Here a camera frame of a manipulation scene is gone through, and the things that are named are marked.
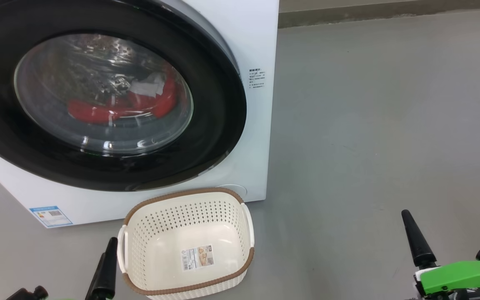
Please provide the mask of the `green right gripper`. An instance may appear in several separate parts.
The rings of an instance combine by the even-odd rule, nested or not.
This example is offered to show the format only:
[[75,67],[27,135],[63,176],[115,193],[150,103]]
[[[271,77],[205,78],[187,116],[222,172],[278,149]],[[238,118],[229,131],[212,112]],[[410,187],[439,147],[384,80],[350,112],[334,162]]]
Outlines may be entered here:
[[401,211],[402,222],[415,267],[415,288],[422,299],[448,300],[459,289],[480,288],[480,261],[459,261],[436,267],[436,257],[408,210]]

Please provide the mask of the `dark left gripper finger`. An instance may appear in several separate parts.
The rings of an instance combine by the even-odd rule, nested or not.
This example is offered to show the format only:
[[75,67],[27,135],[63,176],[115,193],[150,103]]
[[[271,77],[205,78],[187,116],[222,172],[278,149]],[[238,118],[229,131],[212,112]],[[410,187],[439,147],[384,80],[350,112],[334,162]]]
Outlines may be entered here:
[[113,300],[117,274],[118,239],[110,238],[105,252],[101,255],[85,300]]

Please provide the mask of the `red garment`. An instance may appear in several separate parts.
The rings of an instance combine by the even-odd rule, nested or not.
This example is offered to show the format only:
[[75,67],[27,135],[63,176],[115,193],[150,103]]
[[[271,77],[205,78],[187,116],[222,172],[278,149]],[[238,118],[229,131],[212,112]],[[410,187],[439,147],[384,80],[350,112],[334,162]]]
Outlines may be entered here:
[[112,96],[104,106],[71,99],[68,113],[78,121],[103,124],[124,117],[151,114],[162,118],[177,104],[176,70],[163,67],[143,80],[133,80],[125,95]]

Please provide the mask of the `black round washer door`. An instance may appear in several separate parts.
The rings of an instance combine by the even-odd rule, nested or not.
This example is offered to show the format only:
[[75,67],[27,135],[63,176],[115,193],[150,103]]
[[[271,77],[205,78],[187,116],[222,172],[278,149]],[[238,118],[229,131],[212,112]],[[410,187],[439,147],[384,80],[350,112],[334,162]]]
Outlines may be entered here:
[[[192,121],[154,152],[105,156],[50,135],[24,112],[15,69],[38,44],[63,35],[130,40],[164,57],[183,76]],[[0,158],[64,185],[90,190],[162,188],[196,177],[238,143],[247,100],[238,66],[210,31],[158,0],[0,0]]]

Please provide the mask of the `cream perforated laundry basket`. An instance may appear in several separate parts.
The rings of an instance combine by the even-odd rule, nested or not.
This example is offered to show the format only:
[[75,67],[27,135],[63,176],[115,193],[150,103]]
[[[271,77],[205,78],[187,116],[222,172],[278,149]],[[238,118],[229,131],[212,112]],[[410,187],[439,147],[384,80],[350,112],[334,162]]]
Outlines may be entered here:
[[[219,187],[145,200],[129,211],[117,237],[125,283],[151,300],[191,300],[234,288],[255,256],[247,205]],[[215,264],[183,271],[181,250],[209,244]]]

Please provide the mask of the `printed product label sticker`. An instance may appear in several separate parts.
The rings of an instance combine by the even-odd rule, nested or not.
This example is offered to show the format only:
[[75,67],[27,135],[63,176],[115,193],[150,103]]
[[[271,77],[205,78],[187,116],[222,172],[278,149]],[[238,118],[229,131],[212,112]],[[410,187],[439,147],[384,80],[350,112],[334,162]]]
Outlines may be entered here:
[[214,247],[203,245],[181,250],[181,261],[183,271],[192,271],[202,267],[209,267],[215,264]]

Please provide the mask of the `white front-load washing machine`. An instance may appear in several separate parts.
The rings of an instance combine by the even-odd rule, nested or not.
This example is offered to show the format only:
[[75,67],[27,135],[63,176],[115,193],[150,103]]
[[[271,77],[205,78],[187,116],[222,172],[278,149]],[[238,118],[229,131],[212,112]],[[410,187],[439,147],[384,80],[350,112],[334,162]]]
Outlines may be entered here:
[[238,143],[219,163],[194,178],[125,192],[64,185],[27,173],[0,158],[0,184],[38,222],[29,211],[32,207],[58,206],[73,225],[83,225],[120,220],[136,204],[155,196],[225,184],[246,188],[246,202],[265,199],[279,0],[158,1],[209,30],[230,51],[246,94],[246,122]]

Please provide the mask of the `blue energy label sticker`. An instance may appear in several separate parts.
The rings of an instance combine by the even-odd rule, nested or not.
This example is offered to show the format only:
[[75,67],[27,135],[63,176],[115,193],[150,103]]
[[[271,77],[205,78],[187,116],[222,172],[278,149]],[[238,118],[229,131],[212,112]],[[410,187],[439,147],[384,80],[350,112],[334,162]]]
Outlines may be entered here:
[[58,206],[33,207],[29,211],[46,227],[57,228],[73,225]]

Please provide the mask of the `round drain filter cover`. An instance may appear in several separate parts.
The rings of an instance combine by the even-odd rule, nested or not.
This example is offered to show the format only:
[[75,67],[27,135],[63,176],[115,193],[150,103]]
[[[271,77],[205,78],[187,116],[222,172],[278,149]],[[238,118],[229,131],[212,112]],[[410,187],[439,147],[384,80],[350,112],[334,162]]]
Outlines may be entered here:
[[236,185],[236,184],[225,184],[225,185],[219,185],[217,186],[218,188],[224,188],[227,190],[231,190],[238,194],[242,199],[244,199],[247,196],[247,189],[243,186]]

